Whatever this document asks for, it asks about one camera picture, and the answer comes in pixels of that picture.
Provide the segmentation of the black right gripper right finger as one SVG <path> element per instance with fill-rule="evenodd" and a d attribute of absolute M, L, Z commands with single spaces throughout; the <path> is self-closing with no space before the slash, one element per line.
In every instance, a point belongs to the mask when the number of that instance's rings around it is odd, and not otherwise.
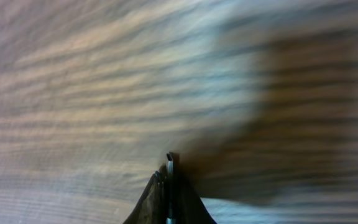
<path fill-rule="evenodd" d="M 176 223 L 216 224 L 181 167 L 180 156 L 173 152 L 172 158 Z"/>

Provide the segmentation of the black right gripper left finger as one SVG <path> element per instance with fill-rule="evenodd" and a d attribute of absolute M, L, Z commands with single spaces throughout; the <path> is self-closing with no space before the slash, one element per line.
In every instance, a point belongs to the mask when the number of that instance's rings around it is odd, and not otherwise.
<path fill-rule="evenodd" d="M 163 224 L 165 220 L 165 179 L 155 171 L 123 224 Z"/>

